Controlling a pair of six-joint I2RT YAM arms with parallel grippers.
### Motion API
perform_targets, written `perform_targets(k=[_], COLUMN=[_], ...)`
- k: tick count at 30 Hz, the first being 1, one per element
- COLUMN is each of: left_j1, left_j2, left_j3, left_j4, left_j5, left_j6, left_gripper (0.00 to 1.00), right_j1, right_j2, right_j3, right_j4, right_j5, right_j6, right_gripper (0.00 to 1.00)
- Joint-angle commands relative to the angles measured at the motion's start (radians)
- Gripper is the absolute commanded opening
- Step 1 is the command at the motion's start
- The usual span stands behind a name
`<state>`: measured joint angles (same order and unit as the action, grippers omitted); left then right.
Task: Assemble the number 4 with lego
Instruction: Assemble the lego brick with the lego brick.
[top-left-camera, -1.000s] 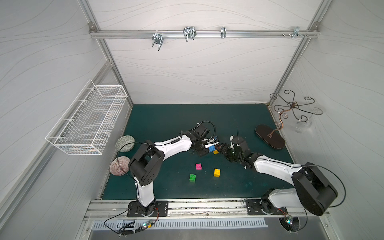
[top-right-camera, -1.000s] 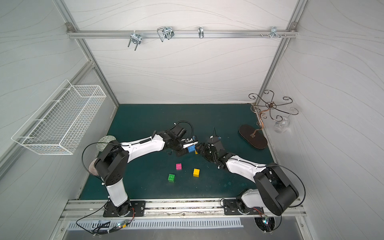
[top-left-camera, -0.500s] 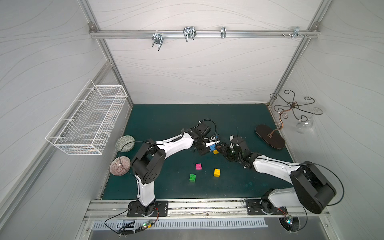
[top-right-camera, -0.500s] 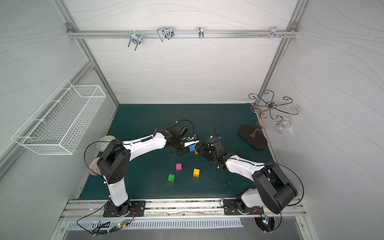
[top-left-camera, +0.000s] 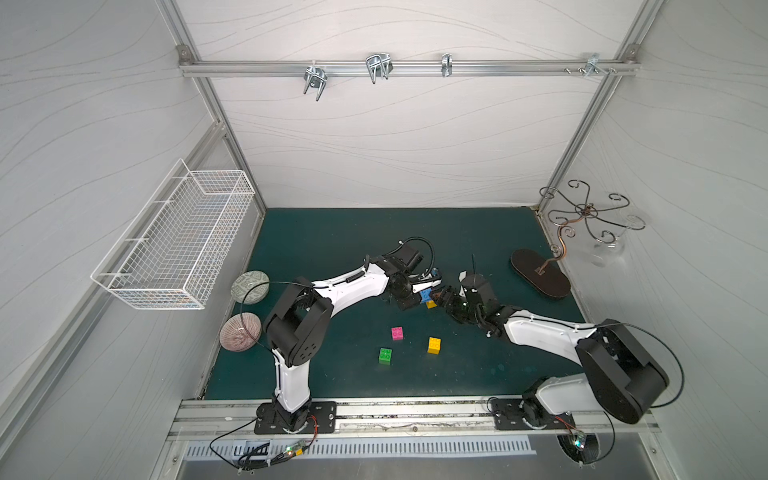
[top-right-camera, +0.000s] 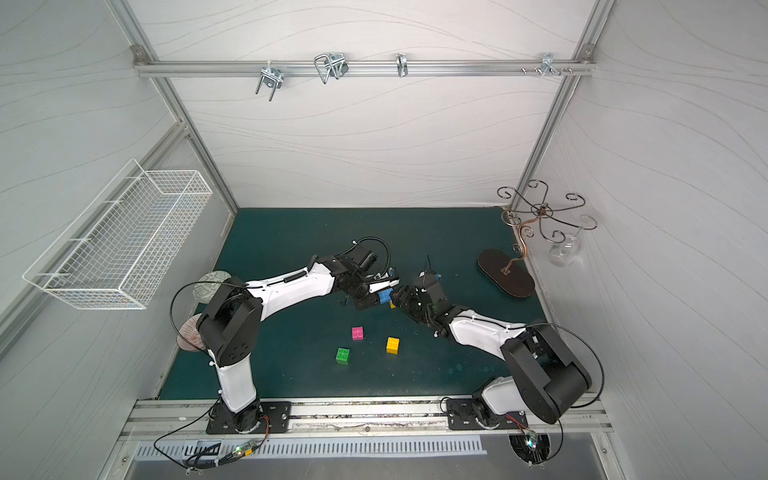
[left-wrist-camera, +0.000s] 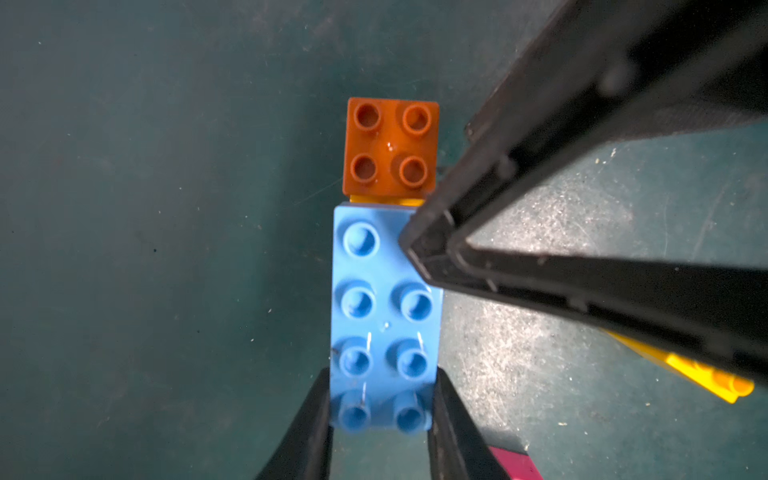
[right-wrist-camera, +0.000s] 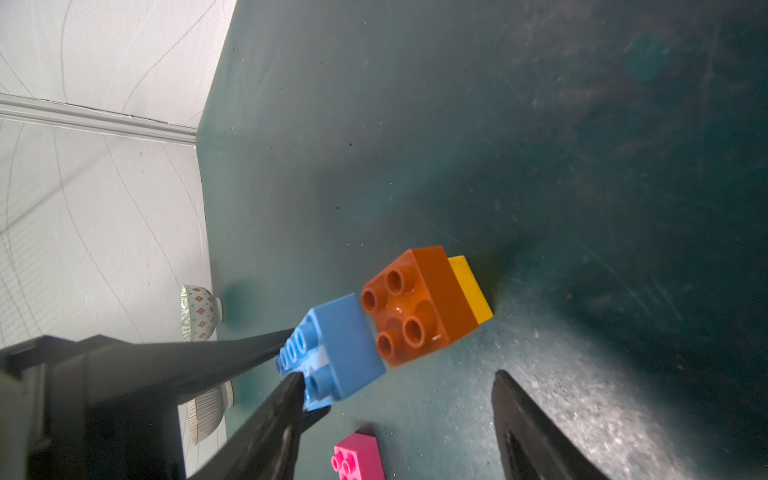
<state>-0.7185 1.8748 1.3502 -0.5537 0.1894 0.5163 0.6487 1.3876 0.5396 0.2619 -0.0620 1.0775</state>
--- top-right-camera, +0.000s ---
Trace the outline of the blue long lego brick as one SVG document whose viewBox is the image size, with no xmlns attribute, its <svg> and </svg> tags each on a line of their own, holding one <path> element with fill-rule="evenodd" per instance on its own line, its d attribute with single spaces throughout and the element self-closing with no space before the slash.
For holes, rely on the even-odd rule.
<svg viewBox="0 0 768 480">
<path fill-rule="evenodd" d="M 391 302 L 391 295 L 393 290 L 391 288 L 381 290 L 378 292 L 378 299 L 380 304 L 389 304 Z"/>
</svg>

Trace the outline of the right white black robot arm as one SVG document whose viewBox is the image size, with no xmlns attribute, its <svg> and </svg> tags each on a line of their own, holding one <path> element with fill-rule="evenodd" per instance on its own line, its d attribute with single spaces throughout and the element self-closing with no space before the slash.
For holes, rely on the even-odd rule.
<svg viewBox="0 0 768 480">
<path fill-rule="evenodd" d="M 555 424 L 579 405 L 593 380 L 555 325 L 510 323 L 452 303 L 440 282 L 395 290 L 393 305 L 439 337 L 474 347 L 504 361 L 505 377 L 491 379 L 473 395 L 478 422 L 489 427 L 513 412 L 530 412 Z"/>
</svg>

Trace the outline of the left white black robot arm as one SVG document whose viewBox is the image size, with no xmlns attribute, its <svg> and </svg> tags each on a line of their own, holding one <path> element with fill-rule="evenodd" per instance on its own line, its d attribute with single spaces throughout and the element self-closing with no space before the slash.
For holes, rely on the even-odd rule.
<svg viewBox="0 0 768 480">
<path fill-rule="evenodd" d="M 224 282 L 200 315 L 196 329 L 212 361 L 221 398 L 233 414 L 258 400 L 250 356 L 261 323 L 275 313 L 305 300 L 341 291 L 355 300 L 379 302 L 381 294 L 399 284 L 393 270 L 369 275 L 372 254 L 361 260 L 337 255 L 313 257 L 306 267 L 270 279 Z"/>
</svg>

